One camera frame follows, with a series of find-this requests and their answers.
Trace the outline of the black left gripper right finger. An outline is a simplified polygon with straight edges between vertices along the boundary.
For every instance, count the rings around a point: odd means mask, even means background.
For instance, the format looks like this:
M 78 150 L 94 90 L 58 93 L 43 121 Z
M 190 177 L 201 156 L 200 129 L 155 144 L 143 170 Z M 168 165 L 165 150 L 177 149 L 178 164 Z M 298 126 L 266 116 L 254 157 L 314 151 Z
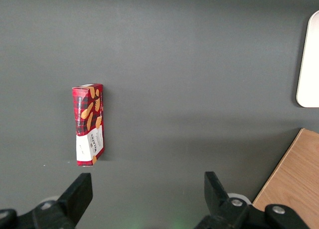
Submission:
M 210 214 L 195 229 L 240 229 L 249 214 L 249 205 L 231 198 L 214 172 L 204 174 L 204 197 Z

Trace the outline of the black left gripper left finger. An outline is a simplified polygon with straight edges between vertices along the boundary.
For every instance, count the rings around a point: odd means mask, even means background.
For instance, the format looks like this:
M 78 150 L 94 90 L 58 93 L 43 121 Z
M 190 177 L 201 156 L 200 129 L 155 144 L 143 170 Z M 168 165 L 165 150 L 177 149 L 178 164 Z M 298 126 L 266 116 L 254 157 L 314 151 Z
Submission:
M 93 198 L 90 173 L 78 178 L 55 201 L 40 203 L 32 211 L 36 229 L 74 229 Z

